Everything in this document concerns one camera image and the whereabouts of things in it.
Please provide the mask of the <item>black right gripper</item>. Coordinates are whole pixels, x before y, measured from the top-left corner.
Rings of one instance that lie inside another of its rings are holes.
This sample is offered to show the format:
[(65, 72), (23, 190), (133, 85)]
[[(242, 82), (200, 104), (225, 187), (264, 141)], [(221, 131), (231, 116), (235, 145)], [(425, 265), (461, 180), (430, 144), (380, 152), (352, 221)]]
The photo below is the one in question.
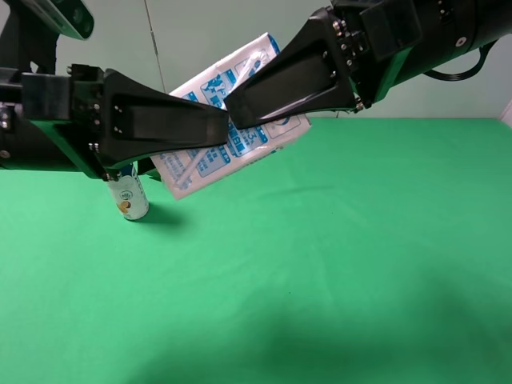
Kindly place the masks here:
[(239, 130), (315, 111), (356, 114), (387, 96), (421, 40), (413, 1), (332, 1), (224, 103)]

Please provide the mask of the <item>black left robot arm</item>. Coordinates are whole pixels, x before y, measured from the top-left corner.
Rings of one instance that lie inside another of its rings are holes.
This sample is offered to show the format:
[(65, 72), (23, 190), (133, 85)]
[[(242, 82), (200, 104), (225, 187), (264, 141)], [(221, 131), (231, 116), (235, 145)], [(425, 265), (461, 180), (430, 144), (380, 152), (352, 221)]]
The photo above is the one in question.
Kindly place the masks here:
[(220, 146), (228, 113), (176, 98), (124, 74), (56, 69), (61, 36), (85, 41), (94, 17), (81, 1), (11, 1), (1, 33), (1, 167), (77, 171), (113, 181), (124, 166), (174, 150)]

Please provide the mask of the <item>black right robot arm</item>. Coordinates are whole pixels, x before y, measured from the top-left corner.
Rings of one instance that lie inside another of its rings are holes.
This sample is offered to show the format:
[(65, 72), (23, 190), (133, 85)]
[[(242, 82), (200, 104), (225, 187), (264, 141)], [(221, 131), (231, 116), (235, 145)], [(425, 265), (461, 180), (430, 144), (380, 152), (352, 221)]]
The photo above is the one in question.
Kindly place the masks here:
[(225, 105), (239, 129), (309, 112), (356, 113), (419, 75), (472, 78), (480, 65), (459, 74), (438, 67), (473, 50), (486, 58), (510, 32), (508, 1), (333, 1)]

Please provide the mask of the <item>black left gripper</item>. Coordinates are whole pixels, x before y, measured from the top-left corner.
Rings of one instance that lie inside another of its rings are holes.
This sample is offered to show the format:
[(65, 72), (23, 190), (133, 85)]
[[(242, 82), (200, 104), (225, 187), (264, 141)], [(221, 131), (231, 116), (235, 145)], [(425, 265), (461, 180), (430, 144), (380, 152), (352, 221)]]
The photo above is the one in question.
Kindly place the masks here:
[(1, 168), (117, 179), (134, 161), (225, 144), (228, 113), (170, 96), (116, 70), (65, 76), (1, 70)]

